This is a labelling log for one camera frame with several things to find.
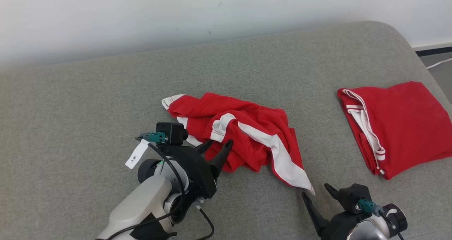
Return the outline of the red shorts white trim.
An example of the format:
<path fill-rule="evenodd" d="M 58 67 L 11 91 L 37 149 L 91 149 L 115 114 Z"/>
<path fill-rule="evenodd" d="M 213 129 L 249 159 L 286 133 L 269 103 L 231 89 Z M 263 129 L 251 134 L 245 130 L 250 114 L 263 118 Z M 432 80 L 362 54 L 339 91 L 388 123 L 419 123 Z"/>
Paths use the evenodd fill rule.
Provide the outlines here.
<path fill-rule="evenodd" d="M 205 154 L 207 160 L 213 159 L 227 141 L 233 141 L 224 171 L 234 172 L 244 166 L 258 172 L 270 165 L 278 179 L 315 195 L 303 167 L 295 129 L 289 127 L 284 110 L 215 93 L 200 98 L 173 95 L 164 98 L 162 105 L 187 129 L 189 144 L 213 141 Z"/>

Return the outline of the red Bulls 23 jersey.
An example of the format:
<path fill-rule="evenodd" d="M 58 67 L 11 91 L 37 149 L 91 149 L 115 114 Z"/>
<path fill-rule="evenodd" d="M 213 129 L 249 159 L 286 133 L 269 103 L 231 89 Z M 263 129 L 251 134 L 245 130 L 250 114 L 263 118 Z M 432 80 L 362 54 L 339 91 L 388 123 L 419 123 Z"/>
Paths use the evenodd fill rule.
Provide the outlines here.
<path fill-rule="evenodd" d="M 452 157 L 452 121 L 421 82 L 341 88 L 337 97 L 373 175 L 390 180 L 421 163 Z"/>

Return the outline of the black white baseboard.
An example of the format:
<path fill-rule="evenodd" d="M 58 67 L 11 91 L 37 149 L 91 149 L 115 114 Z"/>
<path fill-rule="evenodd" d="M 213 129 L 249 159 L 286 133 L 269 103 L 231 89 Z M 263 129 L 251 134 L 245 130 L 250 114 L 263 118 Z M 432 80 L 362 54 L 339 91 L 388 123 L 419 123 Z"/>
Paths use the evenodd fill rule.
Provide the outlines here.
<path fill-rule="evenodd" d="M 411 45 L 418 57 L 452 53 L 452 40 Z"/>

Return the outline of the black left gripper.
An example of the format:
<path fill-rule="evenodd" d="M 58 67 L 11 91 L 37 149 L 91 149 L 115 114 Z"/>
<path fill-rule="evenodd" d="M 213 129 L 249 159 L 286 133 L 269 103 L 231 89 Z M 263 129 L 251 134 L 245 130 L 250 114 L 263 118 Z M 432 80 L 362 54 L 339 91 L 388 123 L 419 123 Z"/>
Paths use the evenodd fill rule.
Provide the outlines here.
<path fill-rule="evenodd" d="M 187 177 L 191 184 L 199 189 L 199 196 L 210 199 L 217 192 L 216 180 L 218 179 L 228 155 L 233 147 L 233 140 L 228 140 L 216 156 L 208 161 L 203 154 L 210 148 L 212 140 L 208 140 L 195 148 L 190 146 L 157 145 L 157 148 L 165 157 L 171 157 L 173 168 L 180 169 L 176 179 Z"/>

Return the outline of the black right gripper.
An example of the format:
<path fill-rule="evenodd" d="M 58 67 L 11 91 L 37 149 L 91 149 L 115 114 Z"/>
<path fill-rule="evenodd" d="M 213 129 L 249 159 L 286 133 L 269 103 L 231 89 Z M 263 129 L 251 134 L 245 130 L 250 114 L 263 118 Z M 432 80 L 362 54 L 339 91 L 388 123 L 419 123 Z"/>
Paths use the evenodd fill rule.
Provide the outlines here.
<path fill-rule="evenodd" d="M 338 202 L 341 201 L 339 190 L 328 183 L 325 183 L 324 187 L 334 200 Z M 333 216 L 331 220 L 327 220 L 318 212 L 313 205 L 311 198 L 305 192 L 302 192 L 301 196 L 312 224 L 315 227 L 315 231 L 317 235 L 321 237 L 321 240 L 346 240 L 350 231 L 354 229 L 359 222 L 371 217 L 371 213 L 367 212 L 353 214 L 344 211 Z"/>

